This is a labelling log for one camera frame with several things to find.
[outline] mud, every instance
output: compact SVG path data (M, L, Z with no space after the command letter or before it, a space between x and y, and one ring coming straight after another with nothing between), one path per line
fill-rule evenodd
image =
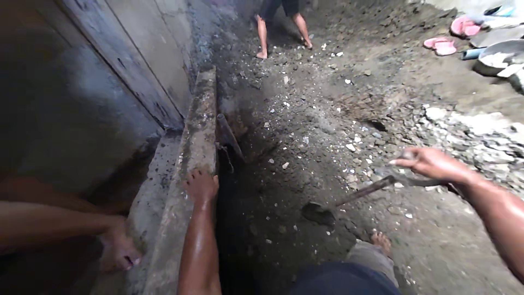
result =
M226 15L212 46L219 99L232 101L248 128L240 138L247 163L220 151L224 293L283 294L305 266L343 260L374 228L391 237L404 294L522 293L474 210L445 188L375 192L340 207L334 230L301 217L309 201L332 204L380 179L403 147L439 145L431 130L418 129L427 105L522 119L510 85L471 72L458 55L422 48L426 38L448 35L456 11L401 1L311 5L302 12L314 49L301 46L279 11L267 60L254 57L257 4L217 5ZM467 41L456 45L463 50Z

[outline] dark clothing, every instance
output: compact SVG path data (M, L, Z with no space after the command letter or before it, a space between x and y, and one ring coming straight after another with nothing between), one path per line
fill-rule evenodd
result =
M298 13L298 0L264 0L258 14L264 21L273 20L280 4L284 8L286 16L291 17Z
M311 267L298 279L291 295L401 295L382 273L347 262Z

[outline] hand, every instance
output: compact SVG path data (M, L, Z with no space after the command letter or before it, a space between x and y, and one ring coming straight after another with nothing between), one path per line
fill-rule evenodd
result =
M392 165L412 169L418 174L430 178L449 180L467 184L478 179L479 174L469 169L464 163L444 154L437 149L408 148L403 154L413 155L412 159L398 158L391 162Z
M219 177L211 176L207 171L194 169L184 182L184 189L195 202L195 206L203 206L215 199L219 191Z

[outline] person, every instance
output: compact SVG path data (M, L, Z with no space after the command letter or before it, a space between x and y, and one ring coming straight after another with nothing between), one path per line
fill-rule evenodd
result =
M524 283L524 202L485 180L463 163L436 149L406 149L414 160L395 159L391 164L431 178L453 182L481 217L496 248L513 274ZM179 295L221 294L219 252L214 236L213 203L218 177L194 170L185 189L194 201L185 236L178 283ZM359 242L345 262L327 262L308 269L291 294L400 295L393 273L391 242L374 233L372 243Z
M98 207L75 194L60 193L34 177L0 177L0 255L61 241L99 235L101 269L129 270L142 254L126 235L121 207Z
M267 58L267 27L266 22L270 22L277 9L283 6L284 12L287 17L291 17L293 22L297 25L302 39L304 40L304 45L308 49L313 49L313 44L309 39L308 27L305 24L305 20L302 15L299 13L298 9L298 0L264 0L260 13L255 16L258 25L258 37L260 37L260 47L261 51L257 54L258 58L266 59Z

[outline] shorts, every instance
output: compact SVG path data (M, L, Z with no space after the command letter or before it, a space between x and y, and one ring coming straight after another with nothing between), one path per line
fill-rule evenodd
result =
M278 7L284 8L287 17L291 17L298 13L298 0L264 0L262 8L258 14L264 21L270 22L273 20Z

